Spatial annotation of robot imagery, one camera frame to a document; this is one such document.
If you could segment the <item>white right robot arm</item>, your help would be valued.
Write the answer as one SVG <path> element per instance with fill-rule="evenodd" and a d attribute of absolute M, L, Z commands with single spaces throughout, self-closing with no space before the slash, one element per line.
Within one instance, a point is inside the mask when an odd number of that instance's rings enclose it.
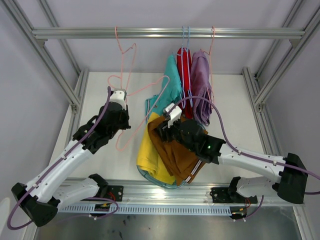
<path fill-rule="evenodd" d="M 308 174 L 300 157 L 286 157 L 244 152 L 224 139 L 213 137 L 194 120 L 165 120 L 156 129 L 163 143 L 174 142 L 206 164 L 226 165 L 258 174 L 258 177 L 234 177 L 227 190 L 228 198 L 240 202 L 256 195 L 277 194 L 292 204 L 304 202 Z"/>

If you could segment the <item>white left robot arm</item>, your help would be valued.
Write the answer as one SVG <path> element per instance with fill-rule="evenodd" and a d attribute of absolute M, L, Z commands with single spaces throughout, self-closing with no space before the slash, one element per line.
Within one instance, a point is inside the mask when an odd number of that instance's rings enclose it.
<path fill-rule="evenodd" d="M 95 198 L 115 201 L 108 182 L 94 173 L 79 184 L 61 188 L 61 184 L 82 163 L 108 144 L 119 130 L 130 129 L 128 106 L 110 101 L 99 109 L 72 136 L 60 157 L 28 183 L 16 183 L 11 192 L 21 208 L 37 227 L 48 224 L 66 206 Z"/>

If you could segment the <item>brown trousers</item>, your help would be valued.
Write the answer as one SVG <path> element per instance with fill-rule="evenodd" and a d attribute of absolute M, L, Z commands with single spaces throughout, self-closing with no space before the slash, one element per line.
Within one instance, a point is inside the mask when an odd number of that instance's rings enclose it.
<path fill-rule="evenodd" d="M 164 116 L 153 112 L 147 122 L 148 135 L 158 152 L 168 173 L 175 177 L 175 184 L 190 184 L 205 165 L 195 153 L 189 151 L 175 140 L 163 142 L 157 133 L 157 127 L 165 120 Z"/>

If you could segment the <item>yellow trousers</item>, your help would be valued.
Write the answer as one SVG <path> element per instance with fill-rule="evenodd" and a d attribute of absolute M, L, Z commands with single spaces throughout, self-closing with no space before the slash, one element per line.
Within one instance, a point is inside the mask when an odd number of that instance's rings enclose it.
<path fill-rule="evenodd" d="M 137 154 L 136 165 L 159 182 L 169 185 L 176 183 L 176 178 L 169 174 L 160 155 L 154 147 L 149 137 L 147 126 L 143 132 L 143 137 Z"/>

